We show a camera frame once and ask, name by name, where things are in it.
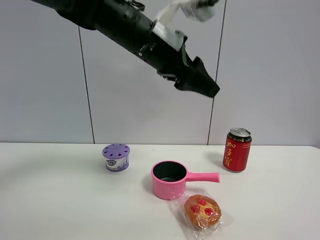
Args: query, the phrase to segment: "plastic wrapper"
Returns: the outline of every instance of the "plastic wrapper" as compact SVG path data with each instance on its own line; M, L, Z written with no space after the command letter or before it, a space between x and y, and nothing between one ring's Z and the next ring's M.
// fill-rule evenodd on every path
M205 240L231 223L231 217L205 191L184 193L171 200L171 211L188 240Z

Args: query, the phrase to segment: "red jam topping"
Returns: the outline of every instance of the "red jam topping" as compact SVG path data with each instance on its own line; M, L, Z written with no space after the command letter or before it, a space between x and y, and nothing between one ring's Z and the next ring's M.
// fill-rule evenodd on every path
M206 208L204 211L208 216L211 216L214 214L214 211L211 208Z
M202 205L202 206L205 206L206 205L206 200L204 200L203 198L200 198L198 200L198 204Z
M200 207L198 205L192 205L191 210L194 213L198 213L198 212L200 212Z

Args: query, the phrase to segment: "purple lid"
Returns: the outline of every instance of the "purple lid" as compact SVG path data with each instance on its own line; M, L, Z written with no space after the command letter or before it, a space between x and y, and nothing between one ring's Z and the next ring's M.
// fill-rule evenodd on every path
M130 148L125 144L111 144L106 146L102 150L102 155L106 159L116 160L116 159L122 159L126 156L128 156L130 153Z

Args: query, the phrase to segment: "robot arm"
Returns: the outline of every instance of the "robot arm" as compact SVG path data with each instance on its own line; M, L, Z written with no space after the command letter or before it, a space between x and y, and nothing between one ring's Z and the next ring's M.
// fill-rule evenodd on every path
M135 0L32 0L89 30L98 30L174 81L181 91L192 91L213 98L218 85L208 75L199 57L193 61L185 50L187 36L167 28L182 8L188 18L206 21L212 17L210 6L219 0L176 0L151 21L141 12L145 6Z

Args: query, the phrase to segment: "pink saucepan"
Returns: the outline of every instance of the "pink saucepan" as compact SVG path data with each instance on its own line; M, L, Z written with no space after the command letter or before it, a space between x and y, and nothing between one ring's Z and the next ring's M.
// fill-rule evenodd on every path
M171 200L185 192L186 182L220 182L220 174L192 173L179 162L162 161L152 167L152 186L154 194L164 200Z

